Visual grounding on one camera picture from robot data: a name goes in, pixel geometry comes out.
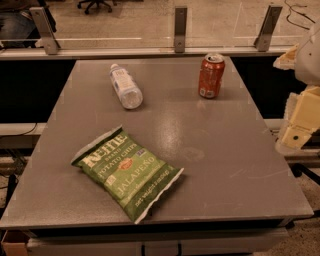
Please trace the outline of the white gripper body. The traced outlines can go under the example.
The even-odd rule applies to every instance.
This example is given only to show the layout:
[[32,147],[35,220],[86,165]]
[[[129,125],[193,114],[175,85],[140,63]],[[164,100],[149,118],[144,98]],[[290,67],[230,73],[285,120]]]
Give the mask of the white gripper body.
[[295,77],[307,85],[320,85],[320,20],[311,26],[299,42]]

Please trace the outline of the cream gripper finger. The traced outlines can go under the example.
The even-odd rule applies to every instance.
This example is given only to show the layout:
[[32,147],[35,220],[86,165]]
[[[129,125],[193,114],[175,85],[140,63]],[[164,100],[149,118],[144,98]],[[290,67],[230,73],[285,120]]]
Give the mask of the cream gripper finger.
[[300,94],[290,93],[275,149],[296,154],[320,129],[320,87],[307,86]]
[[294,70],[297,49],[298,44],[292,46],[288,51],[274,61],[273,66],[281,70]]

